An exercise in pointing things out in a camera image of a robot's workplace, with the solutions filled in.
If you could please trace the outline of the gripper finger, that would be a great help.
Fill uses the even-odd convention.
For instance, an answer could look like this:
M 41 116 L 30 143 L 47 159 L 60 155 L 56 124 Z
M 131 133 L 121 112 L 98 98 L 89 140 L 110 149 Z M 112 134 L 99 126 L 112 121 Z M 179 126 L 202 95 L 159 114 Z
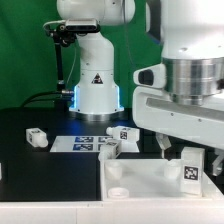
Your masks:
M 169 137 L 165 134 L 157 133 L 156 140 L 161 148 L 161 157 L 165 158 L 165 151 L 171 147 Z
M 215 149 L 216 158 L 212 163 L 212 175 L 219 176 L 223 171 L 224 150 Z

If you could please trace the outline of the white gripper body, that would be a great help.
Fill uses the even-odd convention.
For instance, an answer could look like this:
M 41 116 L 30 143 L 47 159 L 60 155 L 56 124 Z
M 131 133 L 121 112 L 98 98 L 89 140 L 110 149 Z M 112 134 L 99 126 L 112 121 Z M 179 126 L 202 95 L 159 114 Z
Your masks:
M 224 93 L 206 97 L 202 106 L 184 106 L 163 90 L 137 87 L 132 109 L 140 128 L 224 150 Z

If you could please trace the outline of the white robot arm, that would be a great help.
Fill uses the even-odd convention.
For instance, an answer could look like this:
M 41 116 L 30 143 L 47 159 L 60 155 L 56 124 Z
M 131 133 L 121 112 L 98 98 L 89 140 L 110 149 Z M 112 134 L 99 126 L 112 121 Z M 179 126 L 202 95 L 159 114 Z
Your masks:
M 214 148 L 213 173 L 224 162 L 224 0 L 160 0 L 159 64 L 134 73 L 133 120 L 156 132 Z M 114 49 L 97 27 L 133 18 L 134 0 L 57 0 L 65 30 L 80 46 L 80 81 L 72 111 L 87 118 L 119 111 Z

